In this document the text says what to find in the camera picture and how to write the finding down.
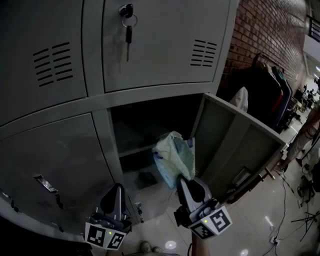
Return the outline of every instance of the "open locker door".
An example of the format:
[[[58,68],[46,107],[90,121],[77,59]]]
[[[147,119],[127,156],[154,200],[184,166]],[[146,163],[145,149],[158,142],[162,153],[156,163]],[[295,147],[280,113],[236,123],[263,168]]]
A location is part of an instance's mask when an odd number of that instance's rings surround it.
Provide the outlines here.
[[[210,93],[203,95],[191,136],[197,175],[221,202],[250,184],[285,145],[274,130]]]

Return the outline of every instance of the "keychain ring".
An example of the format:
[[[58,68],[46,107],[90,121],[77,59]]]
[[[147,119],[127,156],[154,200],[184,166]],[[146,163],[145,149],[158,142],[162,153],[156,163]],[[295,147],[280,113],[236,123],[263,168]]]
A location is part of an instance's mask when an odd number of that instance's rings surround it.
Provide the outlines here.
[[[132,26],[132,28],[134,28],[134,27],[138,24],[138,17],[137,17],[137,15],[135,15],[134,13],[132,14],[132,16],[135,17],[135,23],[134,23],[134,25]],[[128,27],[128,26],[125,25],[124,19],[126,19],[126,18],[123,17],[122,20],[121,20],[121,22],[122,22],[122,25],[126,28],[126,27]]]

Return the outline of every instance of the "railing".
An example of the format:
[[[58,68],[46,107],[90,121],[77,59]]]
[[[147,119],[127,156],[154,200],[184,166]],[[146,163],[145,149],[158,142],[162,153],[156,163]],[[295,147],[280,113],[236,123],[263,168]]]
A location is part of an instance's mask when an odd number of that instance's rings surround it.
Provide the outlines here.
[[[320,43],[320,21],[307,15],[309,18],[309,34],[308,36]]]

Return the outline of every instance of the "key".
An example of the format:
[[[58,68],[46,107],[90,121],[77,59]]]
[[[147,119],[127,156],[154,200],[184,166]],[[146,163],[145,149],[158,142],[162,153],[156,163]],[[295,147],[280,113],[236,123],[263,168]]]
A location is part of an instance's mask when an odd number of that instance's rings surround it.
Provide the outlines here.
[[[125,33],[125,41],[126,41],[126,62],[129,61],[129,50],[130,50],[130,44],[132,42],[132,26],[126,27],[126,33]]]

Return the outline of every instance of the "red brick wall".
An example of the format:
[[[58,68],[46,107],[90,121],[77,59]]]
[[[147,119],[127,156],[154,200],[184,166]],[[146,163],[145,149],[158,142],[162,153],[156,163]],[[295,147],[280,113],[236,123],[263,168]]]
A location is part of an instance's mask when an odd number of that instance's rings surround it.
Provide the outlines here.
[[[305,0],[240,0],[221,82],[234,69],[250,67],[260,52],[280,63],[286,78],[295,81],[304,65],[305,17]]]

